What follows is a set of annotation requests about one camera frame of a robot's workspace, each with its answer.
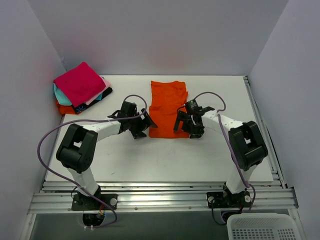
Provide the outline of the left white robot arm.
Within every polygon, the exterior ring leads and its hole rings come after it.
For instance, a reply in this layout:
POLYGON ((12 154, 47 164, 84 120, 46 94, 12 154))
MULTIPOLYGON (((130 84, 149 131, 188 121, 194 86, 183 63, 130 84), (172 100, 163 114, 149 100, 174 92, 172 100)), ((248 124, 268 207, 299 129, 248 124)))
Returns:
POLYGON ((91 170, 97 142, 125 131, 130 131, 135 140, 145 138, 145 130, 158 126, 145 108, 141 109, 141 113, 135 103, 124 101, 119 110, 106 118, 106 122, 87 125, 73 123, 67 128, 56 158, 71 173, 73 181, 79 184, 78 193, 88 209, 95 210, 101 203, 101 188, 91 170))

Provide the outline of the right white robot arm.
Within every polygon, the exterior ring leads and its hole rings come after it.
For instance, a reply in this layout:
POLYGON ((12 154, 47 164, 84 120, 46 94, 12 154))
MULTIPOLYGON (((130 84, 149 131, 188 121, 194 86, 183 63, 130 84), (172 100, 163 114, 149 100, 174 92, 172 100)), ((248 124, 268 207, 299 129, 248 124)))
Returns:
POLYGON ((240 201, 239 193, 251 187, 251 175, 268 156, 268 149, 254 121, 235 120, 221 112, 221 109, 199 106, 192 99, 178 108, 173 132, 181 129, 191 139, 201 138, 206 129, 222 134, 234 164, 225 183, 226 191, 222 193, 222 200, 225 205, 232 207, 240 201))

